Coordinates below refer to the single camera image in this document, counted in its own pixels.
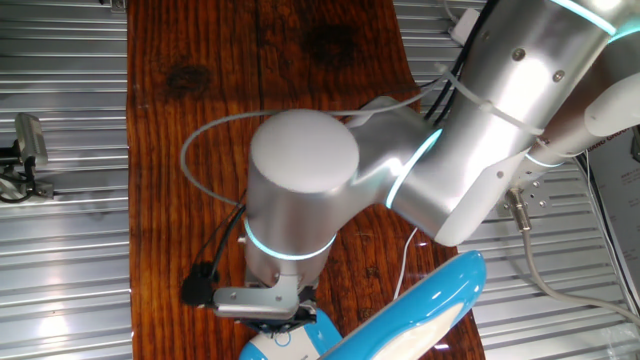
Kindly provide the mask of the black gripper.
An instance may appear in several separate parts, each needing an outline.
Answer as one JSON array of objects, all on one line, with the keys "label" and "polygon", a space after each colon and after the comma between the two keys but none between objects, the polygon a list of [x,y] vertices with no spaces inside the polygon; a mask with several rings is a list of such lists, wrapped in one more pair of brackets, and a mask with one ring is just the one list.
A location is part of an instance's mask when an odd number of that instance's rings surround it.
[{"label": "black gripper", "polygon": [[307,324],[315,324],[317,322],[317,299],[316,287],[305,286],[300,293],[299,308],[294,316],[285,321],[282,320],[265,320],[265,319],[248,319],[247,326],[263,334],[290,332]]}]

